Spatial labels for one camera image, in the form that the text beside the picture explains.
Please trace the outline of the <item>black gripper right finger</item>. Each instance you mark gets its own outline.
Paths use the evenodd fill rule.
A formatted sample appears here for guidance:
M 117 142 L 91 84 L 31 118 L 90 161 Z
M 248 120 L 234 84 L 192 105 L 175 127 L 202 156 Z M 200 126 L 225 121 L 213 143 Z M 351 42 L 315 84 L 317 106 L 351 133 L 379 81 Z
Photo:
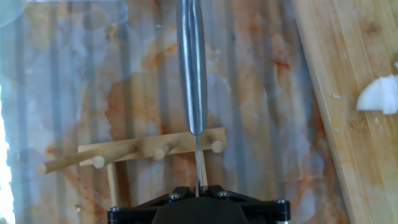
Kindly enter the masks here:
M 220 185 L 202 186 L 201 196 L 233 202 L 239 206 L 247 219 L 260 215 L 266 219 L 266 223 L 291 224 L 291 209 L 288 200 L 262 201 L 226 190 Z

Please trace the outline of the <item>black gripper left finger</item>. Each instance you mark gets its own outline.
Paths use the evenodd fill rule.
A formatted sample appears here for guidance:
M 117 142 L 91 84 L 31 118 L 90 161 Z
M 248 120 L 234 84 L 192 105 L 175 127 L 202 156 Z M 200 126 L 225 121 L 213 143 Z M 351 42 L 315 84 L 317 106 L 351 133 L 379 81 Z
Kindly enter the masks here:
M 152 221 L 160 208 L 184 199 L 194 198 L 195 189 L 176 187 L 167 193 L 136 207 L 111 207 L 107 211 L 108 224 Z

